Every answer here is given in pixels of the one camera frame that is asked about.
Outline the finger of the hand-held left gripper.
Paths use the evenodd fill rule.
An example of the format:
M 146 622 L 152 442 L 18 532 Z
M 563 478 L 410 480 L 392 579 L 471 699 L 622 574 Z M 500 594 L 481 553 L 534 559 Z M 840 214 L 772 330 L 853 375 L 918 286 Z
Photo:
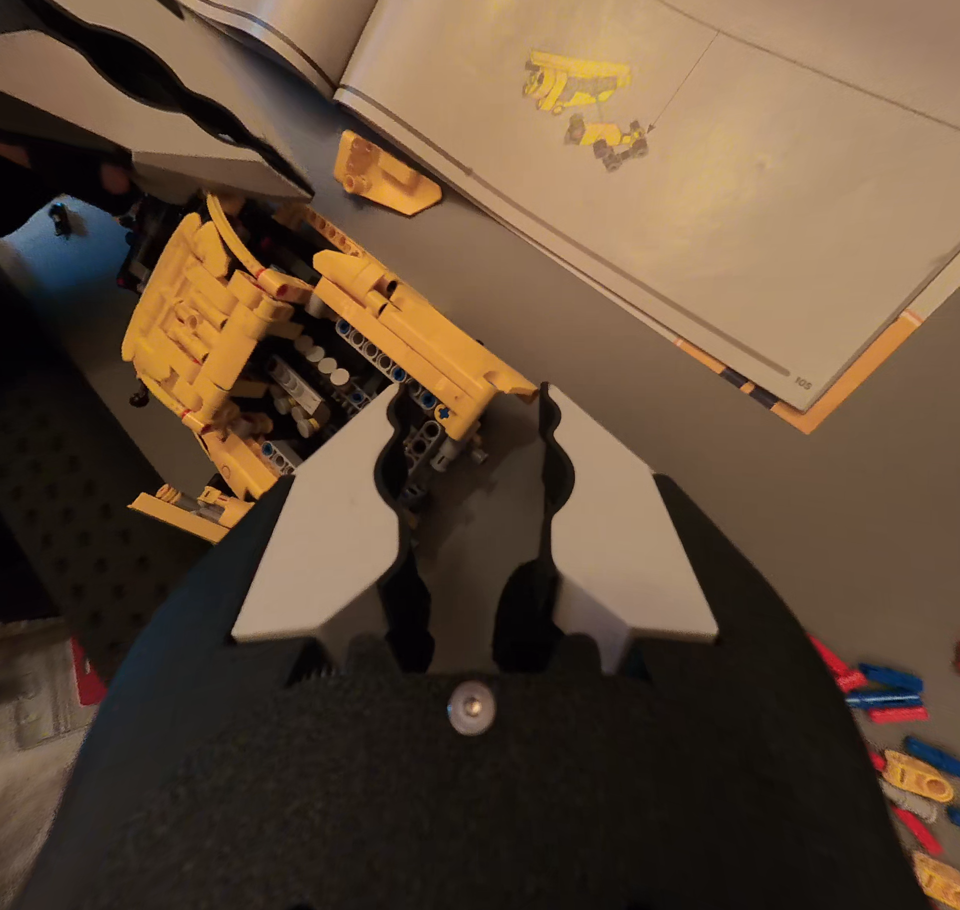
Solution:
M 253 59 L 176 0 L 28 0 L 28 9 L 124 94 L 229 145 L 286 151 Z
M 113 156 L 168 202 L 201 191 L 275 203 L 313 197 L 296 171 L 283 173 L 182 113 L 123 94 L 81 53 L 41 31 L 2 34 L 1 92 L 2 130 Z

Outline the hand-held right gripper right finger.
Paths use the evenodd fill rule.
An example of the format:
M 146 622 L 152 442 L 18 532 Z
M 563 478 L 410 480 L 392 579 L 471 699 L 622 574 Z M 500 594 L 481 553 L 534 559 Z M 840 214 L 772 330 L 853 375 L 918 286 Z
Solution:
M 592 643 L 600 671 L 642 639 L 714 644 L 719 628 L 655 472 L 552 384 L 538 392 L 543 463 L 537 552 L 501 593 L 500 671 L 547 669 L 564 638 Z

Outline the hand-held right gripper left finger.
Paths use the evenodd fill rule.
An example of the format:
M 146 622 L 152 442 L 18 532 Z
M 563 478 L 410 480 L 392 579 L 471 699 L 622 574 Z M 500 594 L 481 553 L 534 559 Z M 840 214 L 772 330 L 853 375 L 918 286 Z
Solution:
M 430 594 L 400 499 L 416 409 L 407 388 L 384 390 L 294 472 L 234 622 L 236 643 L 312 638 L 340 666 L 355 637 L 372 635 L 402 671 L 427 671 Z

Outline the grey desk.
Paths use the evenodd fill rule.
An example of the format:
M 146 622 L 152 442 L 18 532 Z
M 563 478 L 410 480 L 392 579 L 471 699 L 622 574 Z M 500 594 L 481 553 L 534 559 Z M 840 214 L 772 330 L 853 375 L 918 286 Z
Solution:
M 444 191 L 412 220 L 345 196 L 331 170 L 352 123 L 276 65 L 250 62 L 322 215 L 673 478 L 834 652 L 921 676 L 930 719 L 918 735 L 958 753 L 958 292 L 805 436 L 462 196 Z M 133 298 L 114 282 L 121 228 L 71 209 L 72 239 L 37 214 L 2 243 L 2 270 L 162 480 L 196 492 L 208 465 L 196 443 L 156 404 L 127 402 L 134 378 L 119 345 Z M 438 503 L 462 509 L 424 520 L 438 670 L 490 664 L 499 587 L 533 554 L 535 416 L 514 399 L 491 406 L 486 465 L 458 466 L 438 486 Z

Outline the yellow toy brick car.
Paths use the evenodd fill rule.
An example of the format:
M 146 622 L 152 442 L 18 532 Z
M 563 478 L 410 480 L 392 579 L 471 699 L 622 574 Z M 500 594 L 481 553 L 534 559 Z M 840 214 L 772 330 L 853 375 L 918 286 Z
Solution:
M 440 473 L 486 460 L 489 404 L 538 395 L 306 205 L 206 194 L 149 269 L 122 343 L 131 402 L 171 411 L 216 474 L 197 496 L 163 484 L 130 507 L 209 544 L 394 388 L 413 408 L 399 502 L 414 528 Z

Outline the red white packet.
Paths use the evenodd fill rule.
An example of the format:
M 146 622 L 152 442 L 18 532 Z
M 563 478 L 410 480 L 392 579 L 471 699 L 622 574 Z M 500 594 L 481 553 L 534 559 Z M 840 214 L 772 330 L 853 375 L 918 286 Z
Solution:
M 60 633 L 1 641 L 1 752 L 36 748 L 88 728 L 96 710 L 81 704 L 73 653 Z

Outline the open instruction booklet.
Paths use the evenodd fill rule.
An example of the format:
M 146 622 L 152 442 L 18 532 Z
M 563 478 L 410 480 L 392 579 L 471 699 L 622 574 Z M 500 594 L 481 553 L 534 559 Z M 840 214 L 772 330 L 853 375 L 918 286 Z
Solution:
M 812 433 L 958 291 L 958 0 L 177 0 Z

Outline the small yellow brick bracket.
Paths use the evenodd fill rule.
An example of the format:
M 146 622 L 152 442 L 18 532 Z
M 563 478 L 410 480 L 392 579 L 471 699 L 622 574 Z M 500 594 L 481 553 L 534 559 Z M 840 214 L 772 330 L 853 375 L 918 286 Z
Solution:
M 407 218 L 443 199 L 431 178 L 349 129 L 341 135 L 332 174 L 349 195 Z

